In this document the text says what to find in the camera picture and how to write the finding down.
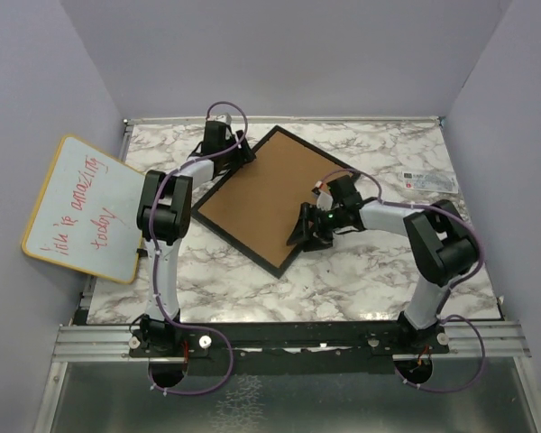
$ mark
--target floor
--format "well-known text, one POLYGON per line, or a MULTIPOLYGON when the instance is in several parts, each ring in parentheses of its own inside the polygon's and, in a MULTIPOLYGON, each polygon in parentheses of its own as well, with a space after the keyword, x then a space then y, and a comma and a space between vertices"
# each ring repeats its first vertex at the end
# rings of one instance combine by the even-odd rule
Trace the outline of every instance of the floor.
MULTIPOLYGON (((461 193, 407 189, 400 177, 403 170, 453 171, 435 121, 279 124, 374 175, 385 199, 429 203, 448 198, 467 217, 461 193)), ((254 146, 274 125, 250 124, 249 144, 254 146)), ((204 124, 136 125, 126 163, 141 171, 177 168, 201 141, 203 129, 204 124)), ((211 185, 195 190, 193 199, 211 185)), ((364 198, 375 193, 366 179, 360 179, 357 188, 364 198)), ((123 324, 143 313, 149 287, 147 265, 142 259, 129 285, 98 279, 87 323, 123 324)), ((410 300, 417 278, 408 241, 398 235, 367 231, 339 236, 333 249, 301 254, 277 280, 193 221, 179 255, 181 320, 394 319, 410 300)), ((443 313, 500 318, 487 272, 459 286, 443 313)))

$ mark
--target white tabletop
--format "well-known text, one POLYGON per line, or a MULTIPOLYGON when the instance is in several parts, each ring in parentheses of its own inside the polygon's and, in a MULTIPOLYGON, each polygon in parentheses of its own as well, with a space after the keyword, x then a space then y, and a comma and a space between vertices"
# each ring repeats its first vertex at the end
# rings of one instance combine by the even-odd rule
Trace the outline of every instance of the white tabletop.
MULTIPOLYGON (((249 126, 254 146, 275 124, 249 126)), ((462 215, 461 194, 405 189, 402 170, 453 171, 435 122, 284 123, 282 127, 374 175, 383 197, 402 202, 452 200, 462 215)), ((134 127, 126 162, 137 170, 177 168, 202 140, 204 124, 143 124, 134 127)), ((210 188, 196 190, 193 199, 210 188)), ((367 179, 364 198, 376 189, 367 179)), ((128 323, 144 312, 149 288, 147 261, 136 280, 121 285, 98 279, 88 324, 128 323)), ((186 322, 277 322, 394 319, 410 300, 418 272, 404 237, 378 231, 338 236, 335 247, 302 253, 281 279, 192 222, 179 256, 179 302, 186 322)), ((486 271, 457 287, 444 315, 500 318, 486 271)))

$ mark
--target black frame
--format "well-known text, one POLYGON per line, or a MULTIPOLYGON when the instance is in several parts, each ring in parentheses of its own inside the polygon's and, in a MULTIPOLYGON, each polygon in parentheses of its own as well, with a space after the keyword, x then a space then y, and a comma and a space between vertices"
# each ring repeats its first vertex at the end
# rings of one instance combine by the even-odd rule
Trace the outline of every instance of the black frame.
MULTIPOLYGON (((259 149, 269 141, 269 139, 276 133, 282 133, 287 135, 288 138, 291 140, 294 140, 295 142, 302 144, 309 150, 318 153, 323 158, 328 159, 329 161, 335 163, 336 165, 340 166, 342 169, 353 169, 353 167, 346 162, 340 161, 339 159, 335 158, 334 156, 330 155, 329 153, 319 149, 315 145, 303 140, 302 138, 294 135, 292 132, 287 131, 286 129, 282 128, 281 126, 275 125, 270 131, 264 135, 264 137, 261 138, 261 140, 252 148, 253 152, 259 151, 259 149)), ((209 200, 234 174, 236 171, 231 171, 223 176, 196 204, 192 207, 191 215, 192 217, 198 221, 198 223, 202 224, 206 228, 208 228, 211 232, 214 234, 220 236, 223 238, 227 243, 229 243, 233 248, 236 248, 240 253, 244 254, 246 257, 251 259, 254 263, 259 265, 262 269, 264 269, 266 272, 270 273, 275 278, 280 278, 285 273, 285 271, 289 268, 289 266, 295 261, 295 259, 298 257, 298 255, 302 252, 302 246, 298 245, 290 252, 290 254, 287 256, 287 258, 280 264, 280 266, 274 266, 267 260, 265 260, 263 257, 258 255, 255 251, 253 251, 251 248, 243 244, 241 241, 236 239, 234 236, 226 232, 221 226, 213 222, 212 220, 208 219, 206 216, 202 215, 200 213, 200 208, 206 203, 207 200, 209 200)), ((353 181, 356 181, 359 179, 359 174, 353 174, 351 178, 353 181)))

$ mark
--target wall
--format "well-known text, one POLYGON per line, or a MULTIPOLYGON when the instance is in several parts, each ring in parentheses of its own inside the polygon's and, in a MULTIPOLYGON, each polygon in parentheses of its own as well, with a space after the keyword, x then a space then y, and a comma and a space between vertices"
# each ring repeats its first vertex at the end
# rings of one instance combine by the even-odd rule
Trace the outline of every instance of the wall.
POLYGON ((57 0, 0 2, 0 432, 32 431, 83 278, 20 242, 60 138, 118 152, 121 116, 57 0))
POLYGON ((510 0, 61 0, 126 117, 445 115, 510 0))
POLYGON ((541 0, 515 0, 446 118, 445 139, 505 310, 541 382, 541 0))

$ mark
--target whiteboard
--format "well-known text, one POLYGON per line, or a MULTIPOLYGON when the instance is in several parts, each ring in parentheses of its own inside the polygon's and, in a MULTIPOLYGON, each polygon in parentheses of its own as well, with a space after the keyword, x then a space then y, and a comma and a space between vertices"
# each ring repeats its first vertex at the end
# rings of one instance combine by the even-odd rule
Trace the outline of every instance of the whiteboard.
POLYGON ((73 135, 62 138, 24 235, 23 251, 77 271, 131 282, 142 233, 144 176, 73 135))

